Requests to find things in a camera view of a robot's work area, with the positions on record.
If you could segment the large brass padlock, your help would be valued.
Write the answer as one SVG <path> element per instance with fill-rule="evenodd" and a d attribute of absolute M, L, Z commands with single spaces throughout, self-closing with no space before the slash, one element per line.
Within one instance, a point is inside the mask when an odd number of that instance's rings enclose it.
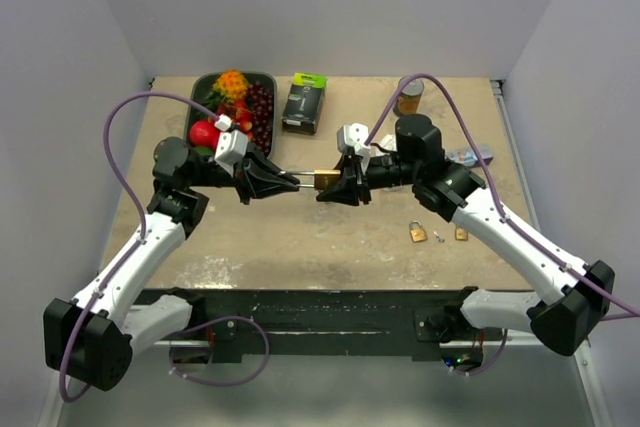
<path fill-rule="evenodd" d="M 297 178 L 301 189 L 312 189 L 318 192 L 327 190 L 341 177 L 341 172 L 333 169 L 288 170 L 282 171 L 282 174 Z"/>

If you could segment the long shackle brass padlock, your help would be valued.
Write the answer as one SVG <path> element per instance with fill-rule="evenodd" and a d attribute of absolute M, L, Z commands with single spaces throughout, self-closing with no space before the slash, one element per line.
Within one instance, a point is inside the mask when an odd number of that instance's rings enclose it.
<path fill-rule="evenodd" d="M 469 240 L 469 234 L 468 232 L 461 227 L 456 227 L 454 230 L 454 236 L 455 239 L 457 241 L 468 241 Z"/>

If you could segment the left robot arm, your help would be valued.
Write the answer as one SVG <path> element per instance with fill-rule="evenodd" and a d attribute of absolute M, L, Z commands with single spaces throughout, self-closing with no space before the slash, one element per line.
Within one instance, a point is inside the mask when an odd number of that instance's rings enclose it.
<path fill-rule="evenodd" d="M 54 299 L 43 316 L 45 361 L 61 381 L 73 378 L 108 391 L 135 355 L 174 334 L 200 337 L 207 327 L 202 300 L 181 289 L 131 308 L 150 278 L 193 233 L 208 204 L 200 187 L 231 187 L 242 203 L 296 192 L 300 182 L 239 133 L 222 137 L 221 154 L 203 156 L 169 137 L 155 148 L 154 193 L 141 224 L 111 262 L 69 300 Z"/>

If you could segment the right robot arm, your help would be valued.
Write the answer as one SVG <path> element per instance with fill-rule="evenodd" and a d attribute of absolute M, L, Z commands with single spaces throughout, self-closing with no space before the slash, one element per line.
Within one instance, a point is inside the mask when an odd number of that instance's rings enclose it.
<path fill-rule="evenodd" d="M 358 206 L 370 202 L 374 189 L 409 185 L 421 206 L 480 240 L 532 288 L 463 289 L 423 320 L 439 340 L 466 340 L 486 328 L 515 330 L 533 334 L 557 354 L 572 355 L 609 310 L 613 269 L 563 250 L 494 199 L 484 179 L 446 156 L 441 132 L 429 117 L 399 118 L 396 148 L 382 156 L 366 145 L 368 132 L 358 123 L 338 130 L 340 177 L 317 201 Z"/>

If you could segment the small brass padlock with key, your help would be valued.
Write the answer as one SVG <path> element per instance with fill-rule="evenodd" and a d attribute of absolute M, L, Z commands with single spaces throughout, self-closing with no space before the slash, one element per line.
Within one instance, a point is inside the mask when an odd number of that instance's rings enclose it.
<path fill-rule="evenodd" d="M 427 231 L 419 221 L 411 221 L 409 223 L 409 234 L 413 243 L 420 243 L 428 240 Z"/>

